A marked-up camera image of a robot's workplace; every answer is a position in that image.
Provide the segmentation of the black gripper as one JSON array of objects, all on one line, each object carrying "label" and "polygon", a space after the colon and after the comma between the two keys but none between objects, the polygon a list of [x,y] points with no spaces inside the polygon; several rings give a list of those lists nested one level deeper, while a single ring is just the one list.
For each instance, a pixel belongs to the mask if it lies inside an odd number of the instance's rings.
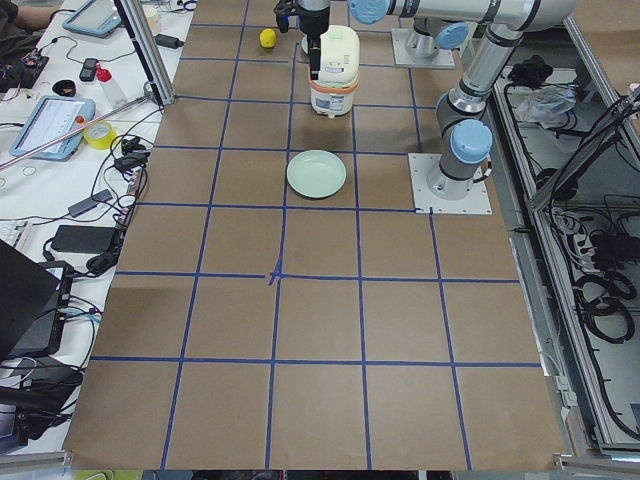
[{"label": "black gripper", "polygon": [[319,79],[321,68],[321,36],[329,28],[329,0],[300,0],[298,2],[299,23],[307,38],[307,55],[309,57],[309,78]]}]

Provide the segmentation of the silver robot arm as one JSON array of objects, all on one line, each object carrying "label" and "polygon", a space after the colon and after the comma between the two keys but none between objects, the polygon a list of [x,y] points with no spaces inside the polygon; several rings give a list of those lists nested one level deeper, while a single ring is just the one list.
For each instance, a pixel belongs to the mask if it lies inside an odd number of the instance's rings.
[{"label": "silver robot arm", "polygon": [[354,18],[366,25],[386,16],[424,18],[438,24],[474,22],[486,27],[459,84],[444,94],[436,109],[443,140],[439,163],[426,174],[427,187],[445,200],[465,198],[473,176],[490,152],[493,136],[481,121],[486,98],[528,31],[559,24],[575,1],[351,1]]},{"label": "silver robot arm", "polygon": [[469,23],[465,21],[415,17],[413,30],[405,42],[405,48],[415,59],[430,59],[440,50],[460,47],[467,39],[469,31]]}]

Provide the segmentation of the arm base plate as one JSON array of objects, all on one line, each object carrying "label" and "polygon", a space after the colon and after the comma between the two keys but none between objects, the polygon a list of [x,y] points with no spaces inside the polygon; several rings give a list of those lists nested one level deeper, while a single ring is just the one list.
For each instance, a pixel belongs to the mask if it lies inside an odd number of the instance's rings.
[{"label": "arm base plate", "polygon": [[471,179],[454,180],[440,169],[440,154],[410,153],[414,210],[419,214],[491,215],[486,178],[480,167]]},{"label": "arm base plate", "polygon": [[413,29],[391,31],[395,64],[405,68],[452,70],[455,60],[451,50],[440,49],[435,39]]}]

